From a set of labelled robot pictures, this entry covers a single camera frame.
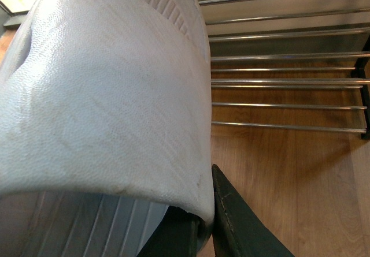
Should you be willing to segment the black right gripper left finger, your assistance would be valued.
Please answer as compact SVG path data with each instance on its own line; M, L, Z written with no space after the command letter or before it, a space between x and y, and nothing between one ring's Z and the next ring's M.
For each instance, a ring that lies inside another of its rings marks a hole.
M148 239L141 257L197 255L199 218L179 207L168 207L165 216Z

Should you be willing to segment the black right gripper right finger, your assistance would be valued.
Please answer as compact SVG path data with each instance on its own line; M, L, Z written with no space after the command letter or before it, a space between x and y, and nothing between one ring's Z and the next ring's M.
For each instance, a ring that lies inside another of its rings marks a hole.
M293 256L264 226L217 165L212 165L216 256Z

